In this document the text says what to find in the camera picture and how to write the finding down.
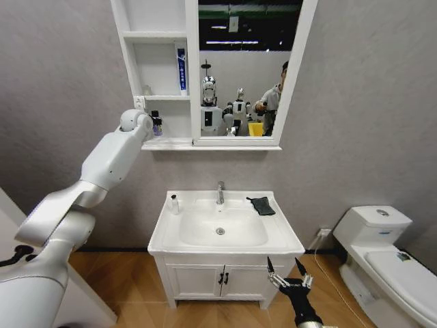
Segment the person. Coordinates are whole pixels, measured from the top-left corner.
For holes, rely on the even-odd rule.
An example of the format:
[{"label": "person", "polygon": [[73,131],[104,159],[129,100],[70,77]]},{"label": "person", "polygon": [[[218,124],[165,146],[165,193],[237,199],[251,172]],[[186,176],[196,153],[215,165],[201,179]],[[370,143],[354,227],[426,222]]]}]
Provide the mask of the person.
[{"label": "person", "polygon": [[264,123],[262,126],[263,136],[271,136],[273,132],[274,120],[278,111],[281,92],[287,76],[288,61],[282,65],[281,82],[276,84],[272,89],[266,91],[262,98],[255,103],[255,112],[264,114]]}]

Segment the white shelf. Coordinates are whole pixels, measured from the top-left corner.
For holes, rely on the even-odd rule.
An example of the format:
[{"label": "white shelf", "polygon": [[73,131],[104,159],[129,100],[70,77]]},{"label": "white shelf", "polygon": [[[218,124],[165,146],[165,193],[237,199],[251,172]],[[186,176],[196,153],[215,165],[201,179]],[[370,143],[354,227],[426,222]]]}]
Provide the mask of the white shelf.
[{"label": "white shelf", "polygon": [[122,31],[121,35],[130,43],[175,43],[186,42],[184,31]]},{"label": "white shelf", "polygon": [[193,148],[190,137],[155,137],[146,141],[142,150],[190,150]]},{"label": "white shelf", "polygon": [[144,96],[144,99],[147,101],[149,100],[190,100],[190,96],[159,96],[159,95],[153,95],[153,96]]},{"label": "white shelf", "polygon": [[142,150],[244,150],[271,151],[282,150],[279,146],[193,146],[190,137],[155,137],[146,141]]}]

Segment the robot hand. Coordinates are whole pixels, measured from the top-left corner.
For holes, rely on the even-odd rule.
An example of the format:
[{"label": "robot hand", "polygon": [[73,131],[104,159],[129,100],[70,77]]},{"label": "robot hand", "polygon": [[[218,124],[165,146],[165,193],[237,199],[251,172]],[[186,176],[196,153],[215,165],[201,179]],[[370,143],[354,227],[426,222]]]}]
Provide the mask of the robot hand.
[{"label": "robot hand", "polygon": [[298,328],[322,328],[322,319],[315,313],[315,310],[308,301],[307,295],[311,291],[313,277],[307,274],[305,267],[296,259],[296,264],[303,279],[285,278],[283,279],[274,272],[270,258],[267,257],[268,279],[279,289],[280,292],[287,295],[292,302],[296,317],[294,322]]}]

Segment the toilet seat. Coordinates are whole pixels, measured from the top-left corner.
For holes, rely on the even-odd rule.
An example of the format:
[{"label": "toilet seat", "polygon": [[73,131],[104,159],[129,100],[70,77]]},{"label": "toilet seat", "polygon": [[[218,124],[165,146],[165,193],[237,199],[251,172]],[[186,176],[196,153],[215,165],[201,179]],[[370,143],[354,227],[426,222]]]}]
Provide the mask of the toilet seat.
[{"label": "toilet seat", "polygon": [[401,251],[371,251],[366,261],[412,308],[437,324],[437,277]]}]

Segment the small bottle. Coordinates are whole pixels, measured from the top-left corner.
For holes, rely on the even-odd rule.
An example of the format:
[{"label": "small bottle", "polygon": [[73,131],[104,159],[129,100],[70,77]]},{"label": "small bottle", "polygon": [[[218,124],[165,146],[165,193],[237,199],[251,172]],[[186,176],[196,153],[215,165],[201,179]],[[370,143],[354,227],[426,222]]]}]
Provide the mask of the small bottle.
[{"label": "small bottle", "polygon": [[163,119],[159,117],[158,111],[152,111],[153,134],[157,137],[163,135]]},{"label": "small bottle", "polygon": [[178,215],[179,214],[179,202],[176,198],[176,195],[171,195],[171,214]]}]

